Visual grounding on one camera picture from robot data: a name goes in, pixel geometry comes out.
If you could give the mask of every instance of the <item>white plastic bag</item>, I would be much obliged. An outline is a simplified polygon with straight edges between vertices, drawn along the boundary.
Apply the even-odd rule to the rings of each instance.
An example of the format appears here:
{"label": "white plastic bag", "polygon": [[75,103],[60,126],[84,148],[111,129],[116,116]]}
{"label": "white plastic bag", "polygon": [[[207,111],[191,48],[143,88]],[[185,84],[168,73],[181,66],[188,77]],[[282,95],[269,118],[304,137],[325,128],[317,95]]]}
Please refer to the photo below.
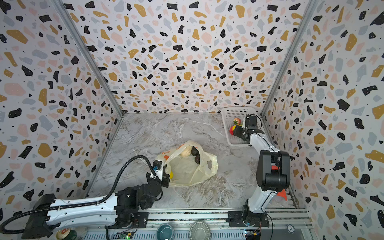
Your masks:
{"label": "white plastic bag", "polygon": [[[181,152],[187,146],[194,146],[200,154],[200,164],[195,162],[195,157],[181,157]],[[156,157],[167,165],[165,173],[173,173],[169,182],[170,186],[192,186],[199,184],[217,173],[217,156],[204,152],[203,148],[195,141],[187,141],[176,149],[162,152]]]}

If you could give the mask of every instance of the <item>white plastic basket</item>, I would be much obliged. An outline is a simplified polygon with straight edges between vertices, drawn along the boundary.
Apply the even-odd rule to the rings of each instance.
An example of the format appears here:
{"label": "white plastic basket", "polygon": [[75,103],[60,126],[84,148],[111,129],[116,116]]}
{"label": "white plastic basket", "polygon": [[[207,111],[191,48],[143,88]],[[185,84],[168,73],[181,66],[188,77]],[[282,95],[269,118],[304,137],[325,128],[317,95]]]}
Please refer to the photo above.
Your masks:
{"label": "white plastic basket", "polygon": [[[241,138],[233,136],[229,133],[229,129],[233,126],[233,119],[240,118],[241,121],[243,121],[245,116],[248,114],[257,114],[256,109],[252,107],[228,107],[221,109],[221,117],[223,118],[225,136],[227,137],[227,142],[230,146],[249,147],[248,144]],[[259,120],[257,121],[257,125],[258,127],[261,126]]]}

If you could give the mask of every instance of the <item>gray marble surface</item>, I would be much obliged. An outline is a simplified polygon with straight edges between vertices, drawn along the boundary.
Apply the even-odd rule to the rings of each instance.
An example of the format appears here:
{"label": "gray marble surface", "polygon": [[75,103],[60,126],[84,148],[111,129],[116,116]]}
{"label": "gray marble surface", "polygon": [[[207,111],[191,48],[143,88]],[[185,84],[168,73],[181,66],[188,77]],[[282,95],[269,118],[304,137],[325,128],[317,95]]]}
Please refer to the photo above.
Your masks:
{"label": "gray marble surface", "polygon": [[[154,208],[240,208],[252,196],[256,183],[258,153],[253,147],[231,147],[220,114],[126,114],[89,197],[106,195],[122,165],[135,155],[153,162],[156,156],[187,140],[217,155],[217,175],[191,187],[163,188]],[[133,161],[122,174],[116,191],[146,183],[148,165]],[[275,196],[269,207],[289,207]]]}

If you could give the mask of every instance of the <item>tin can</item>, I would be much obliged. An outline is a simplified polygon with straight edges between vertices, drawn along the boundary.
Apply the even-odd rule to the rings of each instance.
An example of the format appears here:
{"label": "tin can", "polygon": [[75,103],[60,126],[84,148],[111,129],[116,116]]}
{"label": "tin can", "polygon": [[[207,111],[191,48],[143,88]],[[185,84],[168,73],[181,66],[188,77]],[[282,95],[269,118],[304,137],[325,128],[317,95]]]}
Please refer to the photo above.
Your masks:
{"label": "tin can", "polygon": [[65,228],[57,231],[56,239],[57,240],[75,240],[77,238],[77,232],[71,230],[71,228]]}

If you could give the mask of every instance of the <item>patterned wall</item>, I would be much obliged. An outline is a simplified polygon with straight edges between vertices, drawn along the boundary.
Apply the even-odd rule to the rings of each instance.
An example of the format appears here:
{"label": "patterned wall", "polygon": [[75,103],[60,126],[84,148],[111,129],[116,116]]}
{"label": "patterned wall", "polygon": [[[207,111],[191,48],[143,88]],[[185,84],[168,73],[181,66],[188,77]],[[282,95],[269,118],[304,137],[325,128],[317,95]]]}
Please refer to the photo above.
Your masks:
{"label": "patterned wall", "polygon": [[0,0],[0,7],[5,220],[43,194],[85,197],[118,116],[50,2]]}
{"label": "patterned wall", "polygon": [[124,112],[261,110],[306,0],[65,0]]}
{"label": "patterned wall", "polygon": [[383,10],[319,1],[269,106],[319,239],[384,239]]}

